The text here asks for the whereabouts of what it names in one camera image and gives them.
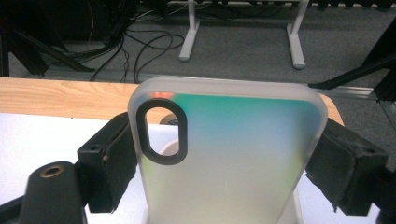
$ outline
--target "phone case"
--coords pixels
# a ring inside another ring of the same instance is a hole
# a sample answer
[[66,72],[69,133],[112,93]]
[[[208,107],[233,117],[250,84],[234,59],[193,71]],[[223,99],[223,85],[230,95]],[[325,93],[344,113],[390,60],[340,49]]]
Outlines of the phone case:
[[[153,107],[177,116],[173,155],[150,147]],[[178,77],[141,84],[128,113],[150,224],[276,224],[327,121],[303,85]]]

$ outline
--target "gray carpet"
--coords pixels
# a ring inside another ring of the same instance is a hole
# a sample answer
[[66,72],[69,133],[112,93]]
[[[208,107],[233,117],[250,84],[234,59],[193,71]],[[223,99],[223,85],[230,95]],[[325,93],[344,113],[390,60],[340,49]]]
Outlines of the gray carpet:
[[[278,7],[270,7],[271,15]],[[234,21],[201,20],[198,36],[187,63],[178,60],[180,49],[172,49],[145,67],[139,80],[165,75],[182,77],[215,77],[254,81],[319,82],[336,77],[361,65],[377,39],[396,17],[396,7],[388,10],[376,7],[329,7],[307,10],[299,32],[306,68],[295,70],[291,65],[286,24],[294,19],[296,8],[284,7],[272,18]],[[157,22],[137,21],[133,30],[166,30],[185,35],[188,30],[187,11]],[[148,42],[159,34],[130,33]],[[168,40],[155,42],[166,46]],[[70,49],[92,49],[100,42],[68,42]],[[133,81],[133,65],[143,45],[127,38],[124,48],[130,54],[127,81]],[[153,58],[158,50],[148,49],[139,65]],[[99,67],[105,55],[86,63]],[[96,81],[119,82],[123,75],[125,57],[119,54],[96,78]],[[35,77],[28,74],[18,61],[10,57],[12,77]],[[349,83],[354,87],[374,87],[386,74],[379,71]],[[44,78],[88,80],[92,74],[76,73],[68,68],[52,66]],[[348,128],[387,150],[391,157],[389,168],[396,168],[396,132],[389,124],[380,105],[374,101],[333,98]]]

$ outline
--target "white tabletop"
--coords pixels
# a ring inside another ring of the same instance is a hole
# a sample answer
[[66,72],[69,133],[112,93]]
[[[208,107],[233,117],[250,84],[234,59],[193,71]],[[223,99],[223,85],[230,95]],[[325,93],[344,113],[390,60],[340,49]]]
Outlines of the white tabletop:
[[[76,162],[77,150],[99,131],[107,120],[68,119],[0,113],[0,204],[24,194],[29,174],[54,161]],[[177,138],[174,127],[150,125],[150,141],[161,148]],[[368,217],[347,217],[334,213],[331,204],[306,177],[298,184],[305,224],[374,224],[378,208]],[[141,223],[146,201],[139,170],[130,182],[119,208],[113,214],[90,214],[88,223]]]

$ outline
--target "iridescent phone case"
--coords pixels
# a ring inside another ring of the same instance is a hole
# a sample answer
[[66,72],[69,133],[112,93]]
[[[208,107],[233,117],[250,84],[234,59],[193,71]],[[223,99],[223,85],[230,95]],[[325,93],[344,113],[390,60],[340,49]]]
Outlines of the iridescent phone case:
[[[173,155],[149,144],[153,107],[177,116]],[[149,224],[276,224],[327,120],[303,85],[200,78],[148,80],[128,111]]]

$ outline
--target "white table leg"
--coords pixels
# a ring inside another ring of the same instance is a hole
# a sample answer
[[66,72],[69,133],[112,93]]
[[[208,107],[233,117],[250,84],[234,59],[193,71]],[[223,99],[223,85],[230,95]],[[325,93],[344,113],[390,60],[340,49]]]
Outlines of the white table leg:
[[300,29],[301,22],[303,21],[306,8],[308,7],[309,0],[302,0],[300,2],[297,17],[293,24],[288,24],[288,38],[290,45],[291,58],[293,60],[293,66],[296,69],[305,68],[305,61],[303,56],[303,50],[301,49],[300,38],[298,36],[298,30]]
[[180,55],[178,56],[182,62],[186,62],[190,59],[192,46],[194,45],[194,40],[199,27],[199,21],[195,19],[194,0],[189,0],[188,4],[190,28],[184,40],[183,48],[181,49]]

